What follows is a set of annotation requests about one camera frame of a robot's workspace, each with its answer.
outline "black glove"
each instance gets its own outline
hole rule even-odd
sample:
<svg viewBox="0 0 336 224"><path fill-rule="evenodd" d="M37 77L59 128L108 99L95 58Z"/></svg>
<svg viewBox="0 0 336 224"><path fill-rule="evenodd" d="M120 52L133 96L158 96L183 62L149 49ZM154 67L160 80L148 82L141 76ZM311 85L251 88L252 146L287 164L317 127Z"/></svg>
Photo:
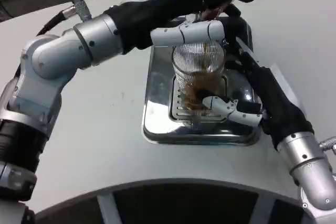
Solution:
<svg viewBox="0 0 336 224"><path fill-rule="evenodd" d="M126 2L113 6L104 13L109 15L120 34L123 54L134 47L144 49L152 45L150 32L164 25L171 19L197 13L206 8L212 9L232 0L148 0Z"/></svg>
<svg viewBox="0 0 336 224"><path fill-rule="evenodd" d="M275 149L287 136L297 132L312 132L313 128L303 112L292 104L281 89L269 68L260 67L252 56L243 52L236 54L242 69L253 90L262 101L268 117L261 126L264 132L271 135Z"/></svg>

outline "metal drip tray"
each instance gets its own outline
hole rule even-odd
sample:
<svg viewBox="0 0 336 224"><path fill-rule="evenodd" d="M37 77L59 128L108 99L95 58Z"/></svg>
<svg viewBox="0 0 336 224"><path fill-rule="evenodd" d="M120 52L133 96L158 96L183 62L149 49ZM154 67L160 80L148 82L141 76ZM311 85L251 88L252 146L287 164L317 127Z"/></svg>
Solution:
<svg viewBox="0 0 336 224"><path fill-rule="evenodd" d="M160 144L255 143L260 134L258 128L231 122L209 110L200 121L194 120L195 112L183 107L179 97L171 62L172 51L171 47L153 47L151 50L142 120L147 140ZM226 60L233 58L232 55L226 55ZM223 90L228 97L250 102L257 100L245 76L236 70L225 70L223 82Z"/></svg>
<svg viewBox="0 0 336 224"><path fill-rule="evenodd" d="M226 90L225 77L223 77L223 88ZM218 123L223 121L225 117L213 113L211 110L189 110L182 101L182 95L179 89L178 82L174 77L173 89L171 94L170 115L172 120L190 121L197 116L202 122Z"/></svg>

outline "round table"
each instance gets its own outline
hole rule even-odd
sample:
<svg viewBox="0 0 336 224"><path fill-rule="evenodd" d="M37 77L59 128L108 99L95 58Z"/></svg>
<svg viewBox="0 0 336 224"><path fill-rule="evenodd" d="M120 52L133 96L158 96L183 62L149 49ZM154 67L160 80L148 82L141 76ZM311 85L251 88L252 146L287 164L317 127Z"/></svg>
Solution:
<svg viewBox="0 0 336 224"><path fill-rule="evenodd" d="M87 0L93 16L122 0ZM336 134L336 0L235 2L252 28L262 65L276 62L302 99L318 140ZM62 4L0 24L0 88L13 77L20 51ZM75 17L51 33L79 23ZM56 126L37 170L28 206L44 213L102 190L165 179L206 179L259 188L297 198L292 178L269 136L237 146L155 145L142 134L142 112L150 49L87 70L64 88ZM336 159L329 153L336 168Z"/></svg>

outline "ribbed glass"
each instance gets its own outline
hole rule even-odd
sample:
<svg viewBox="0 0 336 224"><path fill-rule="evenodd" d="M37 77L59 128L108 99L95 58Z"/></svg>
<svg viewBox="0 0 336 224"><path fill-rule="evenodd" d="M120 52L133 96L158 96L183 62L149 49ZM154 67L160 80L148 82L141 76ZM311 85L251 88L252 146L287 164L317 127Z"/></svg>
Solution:
<svg viewBox="0 0 336 224"><path fill-rule="evenodd" d="M225 52L216 41L184 44L173 51L172 61L184 94L185 105L192 110L199 110L202 105L195 93L207 89L217 93L222 78Z"/></svg>

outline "robotic hand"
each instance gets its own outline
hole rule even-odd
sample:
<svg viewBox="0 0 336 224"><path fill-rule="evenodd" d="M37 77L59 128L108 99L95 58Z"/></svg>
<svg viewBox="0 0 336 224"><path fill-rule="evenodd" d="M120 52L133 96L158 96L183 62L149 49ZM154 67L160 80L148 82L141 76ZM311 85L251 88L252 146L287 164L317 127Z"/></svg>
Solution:
<svg viewBox="0 0 336 224"><path fill-rule="evenodd" d="M286 162L295 184L300 186L302 207L317 223L336 223L336 177L323 153L325 144L333 146L335 141L318 144L311 123L277 66L260 67L253 59L252 51L238 37L228 49L237 56L240 64L226 67L245 74L260 97L263 110L261 104L238 106L239 101L217 97L207 90L201 90L198 98L205 106L226 114L229 120L250 126L260 123Z"/></svg>
<svg viewBox="0 0 336 224"><path fill-rule="evenodd" d="M232 40L242 24L231 1L127 0L93 19L81 13L85 8L75 10L82 5L77 1L27 43L20 66L0 97L1 223L34 222L34 213L19 201L31 198L37 181L39 155L61 107L61 91L78 68L98 65L118 54L127 54L134 47ZM231 17L227 19L195 23L188 29L187 26L165 28L173 18L223 3L230 6ZM66 30L61 37L44 35L56 19L68 18L76 12L85 22Z"/></svg>

